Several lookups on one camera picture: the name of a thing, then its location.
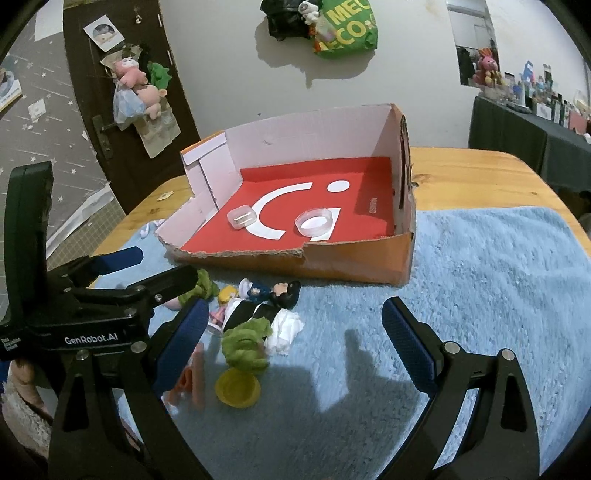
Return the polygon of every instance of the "sticker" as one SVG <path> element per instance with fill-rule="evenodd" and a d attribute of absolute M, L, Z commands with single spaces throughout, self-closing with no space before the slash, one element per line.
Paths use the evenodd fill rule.
<path fill-rule="evenodd" d="M 125 40 L 106 15 L 85 26 L 84 31 L 102 51 L 109 51 Z"/>

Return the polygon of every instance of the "blue fluffy rug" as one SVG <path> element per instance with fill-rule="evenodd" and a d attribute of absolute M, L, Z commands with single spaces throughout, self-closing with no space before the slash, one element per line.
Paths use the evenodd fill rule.
<path fill-rule="evenodd" d="M 542 470 L 562 451 L 591 406 L 586 253 L 558 214 L 534 207 L 417 212 L 417 232 L 404 288 L 304 283 L 295 310 L 306 326 L 289 356 L 272 357 L 261 399 L 248 410 L 217 400 L 213 385 L 226 365 L 219 340 L 203 335 L 207 407 L 199 413 L 185 400 L 172 415 L 214 478 L 376 477 L 427 402 L 381 325 L 382 304 L 393 295 L 442 340 L 488 355 L 515 351 L 535 410 Z M 101 278 L 99 288 L 170 268 L 152 234 L 141 240 L 136 233 L 132 245 L 144 251 L 143 263 Z M 221 284 L 243 276 L 212 271 Z M 151 333 L 172 316 L 157 308 Z M 469 393 L 440 464 L 453 458 L 474 400 Z M 124 397 L 119 407 L 132 422 Z"/>

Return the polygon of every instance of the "black tablecloth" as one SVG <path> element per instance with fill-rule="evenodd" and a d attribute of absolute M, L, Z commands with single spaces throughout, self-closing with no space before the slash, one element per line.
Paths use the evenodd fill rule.
<path fill-rule="evenodd" d="M 553 187 L 591 190 L 591 145 L 582 135 L 545 118 L 478 96 L 468 146 L 515 155 Z"/>

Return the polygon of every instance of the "pink stuffed animal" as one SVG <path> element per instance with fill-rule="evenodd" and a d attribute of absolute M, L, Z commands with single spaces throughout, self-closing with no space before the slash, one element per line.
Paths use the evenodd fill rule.
<path fill-rule="evenodd" d="M 492 51 L 489 48 L 481 48 L 478 52 L 480 52 L 479 70 L 476 71 L 472 80 L 478 85 L 491 86 L 493 84 L 491 77 L 496 78 L 495 72 L 499 69 L 499 66 L 492 57 Z"/>
<path fill-rule="evenodd" d="M 154 85 L 142 85 L 134 88 L 134 92 L 146 106 L 144 114 L 149 115 L 152 120 L 156 120 L 162 110 L 160 99 L 166 96 L 167 91 L 163 88 L 158 90 Z"/>
<path fill-rule="evenodd" d="M 127 88 L 148 83 L 146 74 L 139 69 L 139 63 L 131 57 L 115 62 L 115 74 Z"/>

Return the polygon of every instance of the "white wall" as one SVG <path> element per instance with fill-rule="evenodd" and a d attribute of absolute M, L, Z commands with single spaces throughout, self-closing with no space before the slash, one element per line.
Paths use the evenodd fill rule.
<path fill-rule="evenodd" d="M 495 27 L 501 69 L 517 77 L 531 60 L 534 73 L 552 67 L 558 93 L 572 101 L 576 90 L 587 94 L 585 63 L 552 12 L 540 0 L 487 0 Z"/>
<path fill-rule="evenodd" d="M 303 38 L 271 38 L 259 0 L 160 0 L 200 135 L 289 112 L 394 102 L 407 117 L 412 145 L 466 147 L 478 90 L 460 85 L 446 0 L 371 4 L 379 28 L 375 55 L 331 61 L 316 57 Z M 559 62 L 548 61 L 562 83 Z M 501 63 L 509 68 L 502 56 Z M 575 74 L 581 69 L 582 60 Z"/>

